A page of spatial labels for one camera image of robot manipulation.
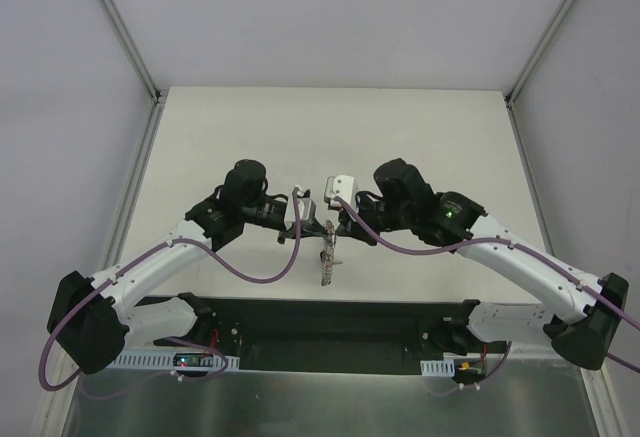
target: reflective metal surface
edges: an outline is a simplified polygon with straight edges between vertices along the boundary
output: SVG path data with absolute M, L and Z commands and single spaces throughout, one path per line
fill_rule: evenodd
M 74 397 L 65 437 L 103 436 L 597 436 L 576 367 L 510 359 L 479 392 L 439 398 L 448 379 L 404 376 L 230 373 L 204 383 L 160 376 L 105 402 Z M 107 370 L 91 394 L 148 375 Z

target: white table surface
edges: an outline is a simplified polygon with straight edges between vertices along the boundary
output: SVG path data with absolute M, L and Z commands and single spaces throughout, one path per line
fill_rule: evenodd
M 524 170 L 502 94 L 488 91 L 173 87 L 153 144 L 123 257 L 164 235 L 224 181 L 234 163 L 267 168 L 269 193 L 312 191 L 318 220 L 329 175 L 356 177 L 377 192 L 373 172 L 402 157 L 434 191 L 455 190 L 484 205 L 520 237 L 542 248 Z M 412 248 L 409 232 L 385 234 Z M 460 256 L 411 257 L 339 239 L 333 282 L 320 286 L 320 239 L 305 239 L 281 281 L 250 284 L 207 258 L 161 285 L 156 295 L 348 301 L 530 303 L 536 300 L 493 271 Z M 245 226 L 220 255 L 238 269 L 269 277 L 286 264 L 293 241 Z

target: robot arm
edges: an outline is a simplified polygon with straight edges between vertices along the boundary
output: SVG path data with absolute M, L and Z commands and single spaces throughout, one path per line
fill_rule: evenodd
M 294 201 L 298 202 L 301 237 L 326 233 L 315 219 L 310 192 L 296 198 L 268 196 L 266 170 L 256 161 L 240 161 L 223 185 L 196 204 L 185 219 L 141 254 L 83 277 L 67 275 L 58 287 L 47 329 L 50 333 L 74 306 L 111 281 L 63 328 L 58 343 L 85 374 L 109 365 L 127 347 L 169 336 L 192 342 L 210 341 L 212 311 L 190 293 L 136 307 L 153 289 L 181 269 L 207 257 L 242 235 L 245 223 L 279 232 L 278 242 L 295 236 Z
M 592 370 L 602 366 L 620 319 L 583 292 L 582 286 L 590 287 L 623 309 L 628 290 L 626 280 L 616 274 L 599 279 L 535 249 L 467 197 L 456 192 L 434 193 L 418 170 L 402 159 L 379 167 L 374 180 L 382 193 L 380 197 L 368 191 L 358 192 L 353 177 L 329 178 L 325 201 L 329 208 L 340 211 L 337 235 L 376 245 L 375 234 L 410 230 L 429 245 L 457 252 L 485 265 L 534 295 L 542 304 L 478 303 L 467 323 L 475 337 L 483 342 L 550 342 L 558 354 L 576 365 Z M 350 204 L 352 209 L 343 203 Z M 370 235 L 358 220 L 375 234 Z M 522 247 L 533 252 L 524 252 Z M 571 273 L 580 281 L 580 286 L 571 284 L 532 254 L 544 256 Z

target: black joint housing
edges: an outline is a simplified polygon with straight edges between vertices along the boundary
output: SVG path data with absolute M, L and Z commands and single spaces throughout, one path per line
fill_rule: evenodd
M 193 309 L 193 313 L 197 317 L 197 320 L 193 324 L 189 333 L 184 336 L 184 340 L 208 347 L 211 342 L 211 333 L 215 328 L 213 311 L 203 300 L 199 299 L 191 292 L 178 294 L 178 298 L 189 304 Z
M 602 279 L 601 295 L 623 310 L 629 290 L 629 282 L 610 273 Z M 602 367 L 620 317 L 600 302 L 589 309 L 587 317 L 567 325 L 557 317 L 544 326 L 551 337 L 551 347 L 564 359 L 588 370 Z
M 71 272 L 58 285 L 47 322 L 52 333 L 62 318 L 95 289 L 78 271 Z M 96 295 L 64 327 L 56 341 L 85 374 L 107 367 L 122 352 L 129 331 L 118 320 L 111 302 Z

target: white wall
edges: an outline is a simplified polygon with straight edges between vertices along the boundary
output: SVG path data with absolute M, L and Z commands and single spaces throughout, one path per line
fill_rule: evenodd
M 0 422 L 30 433 L 58 281 L 95 270 L 149 101 L 95 0 L 0 0 Z
M 115 0 L 172 85 L 509 89 L 561 0 Z
M 556 253 L 631 283 L 640 317 L 640 0 L 580 0 L 516 113 Z M 621 324 L 614 353 L 640 364 Z M 631 435 L 640 376 L 608 365 Z

